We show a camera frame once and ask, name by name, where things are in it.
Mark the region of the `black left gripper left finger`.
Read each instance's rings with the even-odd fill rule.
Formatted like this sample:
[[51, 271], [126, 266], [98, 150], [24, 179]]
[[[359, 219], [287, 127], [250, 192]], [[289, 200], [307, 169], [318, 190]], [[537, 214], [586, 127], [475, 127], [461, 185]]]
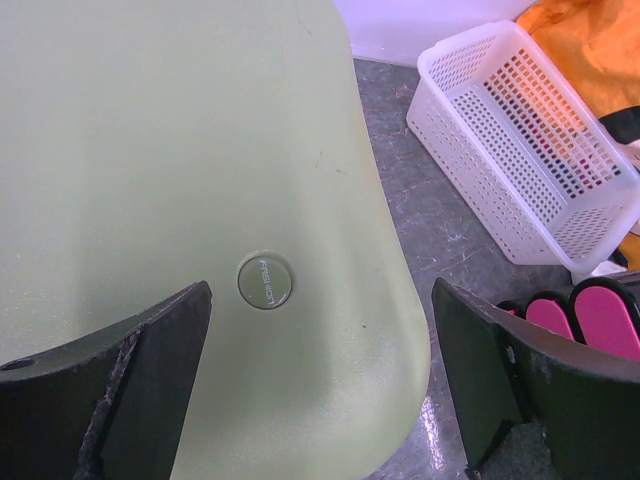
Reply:
[[200, 281], [1, 367], [4, 479], [167, 479], [204, 347]]

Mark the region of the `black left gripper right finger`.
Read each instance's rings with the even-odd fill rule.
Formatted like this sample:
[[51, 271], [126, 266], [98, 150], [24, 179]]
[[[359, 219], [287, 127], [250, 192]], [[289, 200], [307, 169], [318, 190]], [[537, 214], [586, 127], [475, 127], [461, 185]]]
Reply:
[[437, 338], [467, 472], [538, 421], [564, 479], [639, 476], [639, 364], [556, 335], [439, 278]]

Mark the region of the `white perforated plastic basket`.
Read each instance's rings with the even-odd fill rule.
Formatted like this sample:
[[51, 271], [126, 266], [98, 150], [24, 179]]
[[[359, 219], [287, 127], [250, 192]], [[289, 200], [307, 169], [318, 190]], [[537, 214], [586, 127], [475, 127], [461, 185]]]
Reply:
[[590, 273], [639, 217], [639, 174], [531, 36], [488, 23], [417, 60], [407, 114], [504, 255]]

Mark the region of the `green hard-shell suitcase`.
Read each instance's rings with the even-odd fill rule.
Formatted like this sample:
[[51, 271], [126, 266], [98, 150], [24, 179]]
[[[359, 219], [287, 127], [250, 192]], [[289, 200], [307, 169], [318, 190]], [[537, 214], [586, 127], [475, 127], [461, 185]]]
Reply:
[[423, 307], [330, 1], [1, 5], [1, 358], [205, 281], [175, 479], [362, 479]]

